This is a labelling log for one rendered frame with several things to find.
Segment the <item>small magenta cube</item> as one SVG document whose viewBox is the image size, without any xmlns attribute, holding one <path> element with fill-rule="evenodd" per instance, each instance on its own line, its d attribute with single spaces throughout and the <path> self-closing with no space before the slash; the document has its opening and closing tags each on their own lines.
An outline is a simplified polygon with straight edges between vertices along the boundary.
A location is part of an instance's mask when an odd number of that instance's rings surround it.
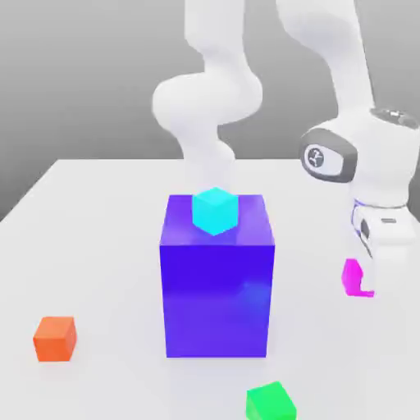
<svg viewBox="0 0 420 420">
<path fill-rule="evenodd" d="M 347 258 L 341 274 L 341 283 L 345 293 L 350 297 L 373 298 L 374 290 L 364 290 L 363 269 L 355 258 Z"/>
</svg>

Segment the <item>small orange cube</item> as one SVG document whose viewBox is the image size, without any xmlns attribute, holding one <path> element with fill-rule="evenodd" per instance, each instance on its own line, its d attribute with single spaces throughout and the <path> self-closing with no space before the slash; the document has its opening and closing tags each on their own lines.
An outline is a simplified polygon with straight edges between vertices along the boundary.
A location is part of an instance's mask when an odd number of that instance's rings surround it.
<svg viewBox="0 0 420 420">
<path fill-rule="evenodd" d="M 73 317 L 43 317 L 33 342 L 39 362 L 69 362 L 75 349 L 77 332 Z"/>
</svg>

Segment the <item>small green cube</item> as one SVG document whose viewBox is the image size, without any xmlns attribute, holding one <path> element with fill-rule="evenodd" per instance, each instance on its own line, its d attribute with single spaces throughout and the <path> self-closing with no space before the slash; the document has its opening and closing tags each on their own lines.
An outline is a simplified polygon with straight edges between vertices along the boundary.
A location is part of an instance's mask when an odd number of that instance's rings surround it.
<svg viewBox="0 0 420 420">
<path fill-rule="evenodd" d="M 279 381 L 247 391 L 247 420 L 297 420 L 297 408 Z"/>
</svg>

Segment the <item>large blue box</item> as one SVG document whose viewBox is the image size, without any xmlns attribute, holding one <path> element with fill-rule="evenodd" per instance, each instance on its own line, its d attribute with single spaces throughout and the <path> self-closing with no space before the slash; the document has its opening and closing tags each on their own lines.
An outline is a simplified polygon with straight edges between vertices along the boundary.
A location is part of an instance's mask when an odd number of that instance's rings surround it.
<svg viewBox="0 0 420 420">
<path fill-rule="evenodd" d="M 162 226 L 166 355 L 263 358 L 275 259 L 264 199 L 241 195 L 238 226 L 216 236 L 193 224 L 191 207 L 191 196 L 170 196 Z"/>
</svg>

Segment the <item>small cyan cube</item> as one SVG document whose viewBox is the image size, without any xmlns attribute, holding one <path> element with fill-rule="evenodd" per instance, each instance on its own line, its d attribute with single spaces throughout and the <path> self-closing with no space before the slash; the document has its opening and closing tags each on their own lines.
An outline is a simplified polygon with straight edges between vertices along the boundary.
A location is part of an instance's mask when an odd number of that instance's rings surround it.
<svg viewBox="0 0 420 420">
<path fill-rule="evenodd" d="M 239 222 L 239 196 L 214 187 L 192 197 L 192 222 L 210 235 L 235 228 Z"/>
</svg>

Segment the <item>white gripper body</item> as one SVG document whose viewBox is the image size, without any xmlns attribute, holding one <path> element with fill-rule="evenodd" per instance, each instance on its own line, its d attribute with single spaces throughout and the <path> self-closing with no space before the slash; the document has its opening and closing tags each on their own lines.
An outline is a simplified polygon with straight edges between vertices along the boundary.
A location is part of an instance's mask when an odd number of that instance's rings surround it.
<svg viewBox="0 0 420 420">
<path fill-rule="evenodd" d="M 416 242 L 415 219 L 409 210 L 373 210 L 367 217 L 368 247 L 376 260 L 402 260 Z"/>
</svg>

